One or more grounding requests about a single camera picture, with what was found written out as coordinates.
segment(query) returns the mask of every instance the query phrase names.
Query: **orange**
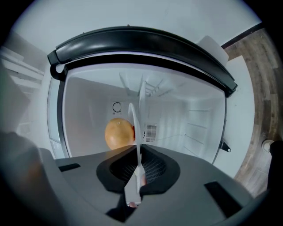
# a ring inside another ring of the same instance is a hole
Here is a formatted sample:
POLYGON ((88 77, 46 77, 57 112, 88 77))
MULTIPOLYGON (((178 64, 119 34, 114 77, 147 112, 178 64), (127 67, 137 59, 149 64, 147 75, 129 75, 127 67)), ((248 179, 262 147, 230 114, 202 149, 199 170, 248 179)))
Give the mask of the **orange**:
POLYGON ((122 118, 111 119, 105 128, 105 141, 111 150, 132 145, 134 142, 133 126, 122 118))

